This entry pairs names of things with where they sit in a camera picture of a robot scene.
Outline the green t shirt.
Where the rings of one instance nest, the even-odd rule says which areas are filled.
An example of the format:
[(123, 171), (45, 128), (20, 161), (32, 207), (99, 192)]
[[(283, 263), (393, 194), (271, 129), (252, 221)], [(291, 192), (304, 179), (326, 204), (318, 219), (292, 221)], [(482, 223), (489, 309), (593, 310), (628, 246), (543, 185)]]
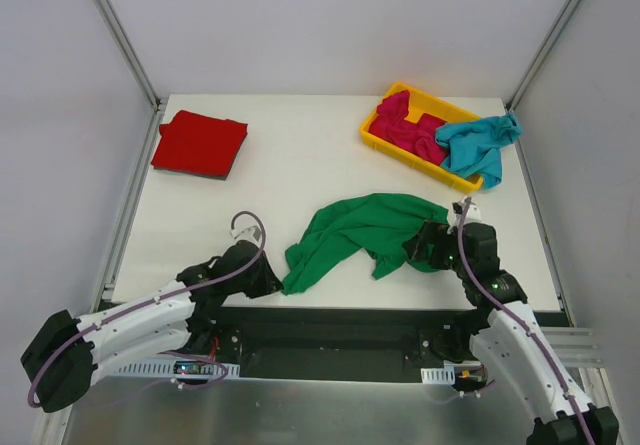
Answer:
[(283, 293), (306, 292), (361, 250), (374, 260), (372, 277), (376, 280), (405, 264), (433, 273), (433, 267), (409, 258), (403, 248), (426, 221), (447, 225), (447, 209), (409, 194), (373, 193), (318, 210), (299, 241), (285, 251), (289, 273), (282, 280)]

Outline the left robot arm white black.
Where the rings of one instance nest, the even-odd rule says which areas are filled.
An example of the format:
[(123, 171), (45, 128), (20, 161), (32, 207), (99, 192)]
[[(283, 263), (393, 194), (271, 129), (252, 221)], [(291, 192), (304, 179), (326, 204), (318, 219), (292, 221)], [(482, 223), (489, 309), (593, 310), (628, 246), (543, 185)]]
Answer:
[(226, 299), (255, 299), (282, 289), (266, 253), (241, 240), (222, 255), (191, 265), (151, 294), (92, 314), (50, 315), (20, 363), (31, 382), (27, 402), (53, 413), (74, 404), (98, 381), (149, 355), (199, 354)]

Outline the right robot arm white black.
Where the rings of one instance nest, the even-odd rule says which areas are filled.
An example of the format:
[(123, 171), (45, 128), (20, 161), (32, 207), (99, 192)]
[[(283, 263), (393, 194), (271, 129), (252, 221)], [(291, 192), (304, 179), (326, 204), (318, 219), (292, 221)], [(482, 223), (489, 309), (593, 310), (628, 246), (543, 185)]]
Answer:
[(509, 386), (533, 416), (527, 443), (617, 442), (619, 421), (612, 408), (595, 405), (575, 383), (519, 282), (501, 269), (492, 226), (426, 221), (403, 248), (412, 261), (453, 271), (472, 305), (430, 339), (431, 352), (453, 363), (475, 358), (492, 380)]

